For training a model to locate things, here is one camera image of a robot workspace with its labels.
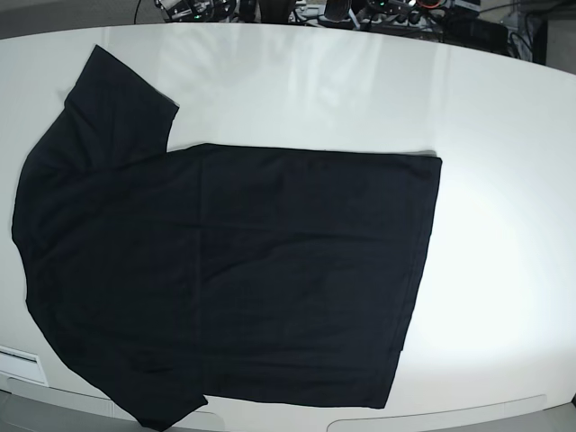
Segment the black T-shirt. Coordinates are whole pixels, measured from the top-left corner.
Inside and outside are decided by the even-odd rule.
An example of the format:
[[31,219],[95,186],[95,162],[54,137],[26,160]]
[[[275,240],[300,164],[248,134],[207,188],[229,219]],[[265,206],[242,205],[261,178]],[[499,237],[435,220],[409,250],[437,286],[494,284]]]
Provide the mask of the black T-shirt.
[[95,47],[27,156],[12,238],[49,345],[157,431],[211,396],[383,408],[441,159],[171,151],[177,111]]

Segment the black equipment clutter behind table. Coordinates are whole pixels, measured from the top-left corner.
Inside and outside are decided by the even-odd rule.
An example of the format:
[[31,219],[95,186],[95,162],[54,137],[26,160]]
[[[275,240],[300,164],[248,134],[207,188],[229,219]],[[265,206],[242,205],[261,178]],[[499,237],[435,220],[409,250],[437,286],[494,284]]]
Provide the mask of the black equipment clutter behind table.
[[167,23],[266,23],[437,41],[536,64],[547,56],[547,10],[523,1],[156,1]]

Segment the white label plate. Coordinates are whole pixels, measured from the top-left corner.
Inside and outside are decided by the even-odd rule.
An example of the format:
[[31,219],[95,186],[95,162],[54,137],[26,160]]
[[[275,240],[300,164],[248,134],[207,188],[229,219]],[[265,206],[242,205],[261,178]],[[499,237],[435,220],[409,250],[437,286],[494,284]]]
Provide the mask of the white label plate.
[[49,383],[35,354],[26,353],[7,346],[0,347],[0,371],[2,375],[23,382],[48,387]]

